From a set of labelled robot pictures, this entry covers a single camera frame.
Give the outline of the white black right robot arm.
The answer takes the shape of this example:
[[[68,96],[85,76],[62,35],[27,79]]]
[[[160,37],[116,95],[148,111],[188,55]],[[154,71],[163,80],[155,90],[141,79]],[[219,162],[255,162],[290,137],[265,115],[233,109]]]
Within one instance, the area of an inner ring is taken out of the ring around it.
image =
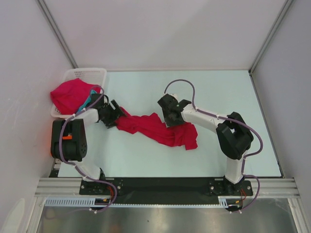
[[[241,115],[236,112],[228,116],[208,113],[195,108],[191,101],[178,101],[175,95],[170,94],[165,94],[157,103],[168,127],[191,123],[217,135],[221,151],[227,157],[224,189],[230,195],[237,194],[244,180],[243,160],[254,140]]]

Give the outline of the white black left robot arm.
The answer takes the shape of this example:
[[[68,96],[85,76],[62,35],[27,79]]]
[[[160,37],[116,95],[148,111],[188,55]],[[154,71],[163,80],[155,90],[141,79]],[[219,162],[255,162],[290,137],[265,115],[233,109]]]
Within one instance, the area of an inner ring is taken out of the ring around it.
[[[122,116],[125,113],[115,100],[95,93],[77,113],[52,123],[52,157],[72,166],[83,180],[91,181],[90,188],[97,194],[107,190],[107,181],[100,167],[85,160],[88,151],[86,128],[101,121],[109,129],[115,127]]]

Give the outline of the white plastic laundry basket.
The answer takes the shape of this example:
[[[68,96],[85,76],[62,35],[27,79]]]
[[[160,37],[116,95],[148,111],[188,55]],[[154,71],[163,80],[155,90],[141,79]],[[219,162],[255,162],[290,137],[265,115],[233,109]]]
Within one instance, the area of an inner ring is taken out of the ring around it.
[[[76,78],[82,81],[98,85],[100,88],[104,87],[106,81],[107,71],[104,68],[75,68],[69,69],[63,75],[61,83],[69,80],[74,80]],[[67,118],[70,115],[62,115],[59,113],[55,105],[53,104],[51,109],[51,116],[55,118]]]

